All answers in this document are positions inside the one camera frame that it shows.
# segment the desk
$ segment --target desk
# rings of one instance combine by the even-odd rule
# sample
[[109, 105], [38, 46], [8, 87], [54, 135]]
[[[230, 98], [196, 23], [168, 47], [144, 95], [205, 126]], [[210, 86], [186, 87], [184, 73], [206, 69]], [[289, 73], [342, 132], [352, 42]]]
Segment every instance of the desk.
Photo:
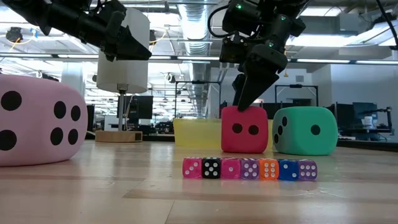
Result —
[[[187, 156], [308, 158], [317, 182], [182, 179]], [[71, 160], [0, 168], [2, 224], [396, 223], [398, 154], [223, 154], [172, 142], [95, 144]]]

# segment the ceiling duct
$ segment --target ceiling duct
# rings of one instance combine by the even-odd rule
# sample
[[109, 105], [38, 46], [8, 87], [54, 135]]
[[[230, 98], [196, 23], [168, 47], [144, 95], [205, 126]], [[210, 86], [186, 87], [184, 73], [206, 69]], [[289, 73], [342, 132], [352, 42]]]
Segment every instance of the ceiling duct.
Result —
[[[209, 6], [199, 4], [180, 4], [178, 9], [181, 15], [181, 28], [184, 39], [188, 40], [203, 40], [209, 38], [207, 30], [207, 18], [209, 15]], [[188, 55], [209, 55], [209, 43], [204, 42], [186, 42], [185, 50]], [[193, 63], [190, 69], [190, 76], [193, 80], [209, 80], [210, 71], [207, 69], [207, 64]], [[203, 87], [193, 86], [195, 98], [201, 98]], [[198, 117], [202, 117], [205, 100], [196, 100]]]

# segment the large pink die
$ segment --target large pink die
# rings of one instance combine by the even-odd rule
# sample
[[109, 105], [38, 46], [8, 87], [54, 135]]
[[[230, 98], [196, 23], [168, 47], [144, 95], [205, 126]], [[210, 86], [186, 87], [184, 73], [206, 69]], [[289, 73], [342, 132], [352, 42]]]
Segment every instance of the large pink die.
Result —
[[250, 106], [243, 112], [237, 106], [222, 110], [221, 148], [224, 152], [262, 153], [268, 143], [267, 112]]
[[201, 178], [201, 158], [184, 158], [182, 162], [182, 175], [185, 178]]
[[241, 161], [237, 158], [221, 159], [221, 178], [239, 179], [241, 177]]
[[86, 136], [79, 92], [52, 80], [0, 75], [0, 166], [64, 161]]

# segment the black metal frame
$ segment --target black metal frame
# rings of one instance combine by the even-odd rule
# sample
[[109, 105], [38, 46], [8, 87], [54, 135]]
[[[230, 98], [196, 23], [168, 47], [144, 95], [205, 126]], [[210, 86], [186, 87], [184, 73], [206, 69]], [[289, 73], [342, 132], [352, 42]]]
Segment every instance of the black metal frame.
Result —
[[289, 88], [303, 88], [303, 87], [312, 87], [315, 89], [315, 94], [317, 98], [317, 106], [319, 106], [319, 99], [318, 99], [318, 86], [314, 85], [300, 85], [300, 84], [295, 84], [295, 85], [275, 85], [275, 104], [278, 103], [278, 94], [277, 94], [277, 89], [278, 87], [289, 87]]
[[196, 81], [176, 81], [175, 82], [175, 97], [174, 97], [174, 118], [177, 117], [177, 92], [178, 88], [177, 85], [179, 83], [191, 83], [191, 84], [196, 84], [196, 85], [205, 85], [205, 84], [218, 84], [219, 86], [219, 93], [218, 93], [218, 113], [219, 117], [221, 117], [221, 110], [220, 110], [220, 104], [221, 104], [221, 82], [210, 82], [210, 81], [201, 81], [201, 80], [196, 80]]

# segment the yellow transparent bin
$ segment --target yellow transparent bin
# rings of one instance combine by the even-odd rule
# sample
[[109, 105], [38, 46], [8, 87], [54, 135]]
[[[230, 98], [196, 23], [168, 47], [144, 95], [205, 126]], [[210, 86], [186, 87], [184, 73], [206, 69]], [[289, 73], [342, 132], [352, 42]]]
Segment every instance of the yellow transparent bin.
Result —
[[175, 145], [221, 150], [220, 119], [183, 119], [173, 121]]

